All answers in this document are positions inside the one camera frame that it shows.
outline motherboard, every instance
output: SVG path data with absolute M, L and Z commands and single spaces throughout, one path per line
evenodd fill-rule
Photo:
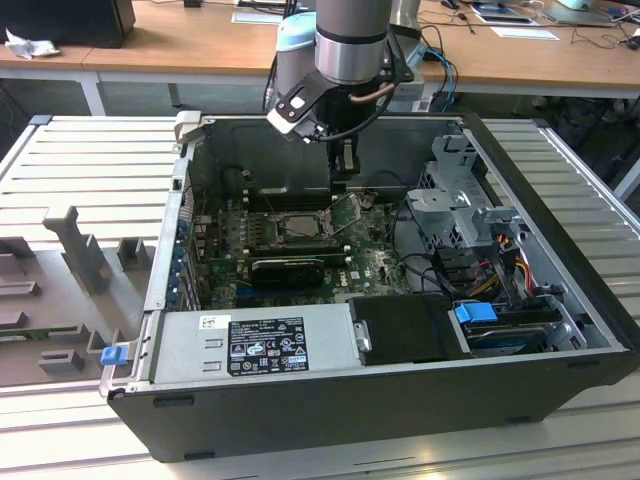
M 343 303 L 410 293 L 389 243 L 392 204 L 348 193 L 321 210 L 252 212 L 228 202 L 196 219 L 203 306 Z

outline power supply label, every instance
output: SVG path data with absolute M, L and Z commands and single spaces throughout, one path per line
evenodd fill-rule
M 233 377 L 309 370 L 302 317 L 229 322 L 228 345 Z

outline paper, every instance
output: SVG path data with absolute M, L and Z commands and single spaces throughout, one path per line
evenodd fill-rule
M 33 57 L 44 57 L 60 53 L 60 50 L 56 49 L 53 42 L 49 40 L 27 40 L 12 34 L 9 29 L 7 29 L 6 32 L 7 41 L 4 42 L 4 46 L 18 57 L 31 60 Z
M 560 40 L 549 30 L 539 30 L 537 28 L 509 28 L 491 27 L 502 38 L 526 38 L 529 40 Z
M 280 25 L 282 15 L 268 13 L 235 12 L 231 17 L 231 23 L 260 23 L 263 25 Z

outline wooden desk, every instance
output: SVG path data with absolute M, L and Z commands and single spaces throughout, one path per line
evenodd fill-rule
M 89 55 L 91 47 L 62 47 L 59 55 L 35 57 L 33 60 L 16 57 L 4 46 L 0 48 L 1 68 L 33 68 L 49 70 L 82 70 L 82 61 Z
M 103 82 L 167 83 L 173 104 L 176 84 L 264 85 L 277 27 L 231 23 L 232 5 L 205 4 L 185 9 L 182 2 L 134 1 L 136 25 L 121 49 L 63 47 L 63 54 L 27 61 L 0 52 L 0 76 L 75 80 L 94 115 L 104 115 Z M 448 58 L 459 71 L 458 91 L 520 95 L 635 98 L 640 94 L 640 52 L 624 46 L 599 49 L 571 44 L 571 27 L 547 27 L 559 41 L 500 38 L 468 12 L 476 35 L 451 10 L 423 0 L 421 19 L 440 25 Z M 625 26 L 632 33 L 633 26 Z M 437 45 L 433 29 L 425 30 Z M 580 28 L 581 35 L 604 43 L 603 34 L 622 38 L 618 29 Z M 443 78 L 439 64 L 421 67 L 425 96 Z
M 455 25 L 438 28 L 442 33 L 447 57 L 458 68 L 458 88 L 461 91 L 482 90 L 485 86 L 496 93 L 539 94 L 545 89 L 560 88 L 591 90 L 593 96 L 616 96 L 605 94 L 607 90 L 618 92 L 617 95 L 621 97 L 636 97 L 640 94 L 640 52 L 632 51 L 624 45 L 606 50 L 586 41 L 571 44 L 573 27 L 553 25 L 545 29 L 556 35 L 559 41 L 501 38 L 482 24 L 469 7 L 461 5 L 460 11 L 474 25 L 476 35 L 473 35 L 466 23 L 458 18 L 451 18 L 451 10 L 439 3 L 423 1 L 421 11 L 420 18 L 424 21 L 452 21 Z M 538 18 L 537 21 L 542 25 L 549 23 L 543 18 Z M 634 27 L 630 25 L 624 28 L 629 34 L 634 31 Z M 600 44 L 606 44 L 601 38 L 604 34 L 623 38 L 622 31 L 618 28 L 581 27 L 578 32 Z M 433 29 L 425 30 L 425 34 L 432 45 L 438 45 Z M 433 78 L 442 72 L 442 68 L 427 64 L 421 71 L 426 78 Z
M 277 26 L 231 23 L 233 5 L 133 5 L 136 25 L 123 48 L 93 49 L 85 69 L 266 76 L 271 66 Z

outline computer case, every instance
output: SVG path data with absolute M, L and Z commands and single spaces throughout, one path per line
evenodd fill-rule
M 119 48 L 135 23 L 132 0 L 22 0 L 3 2 L 0 29 L 56 45 Z

